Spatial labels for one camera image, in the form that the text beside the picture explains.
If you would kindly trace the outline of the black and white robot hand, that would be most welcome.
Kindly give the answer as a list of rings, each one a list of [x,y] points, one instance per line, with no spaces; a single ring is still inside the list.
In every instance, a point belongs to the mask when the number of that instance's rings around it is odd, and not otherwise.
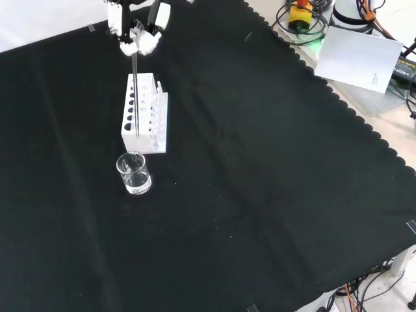
[[[123,54],[149,55],[157,47],[168,25],[171,6],[165,1],[105,1],[109,34],[117,39]],[[131,6],[149,8],[146,22],[131,15]]]

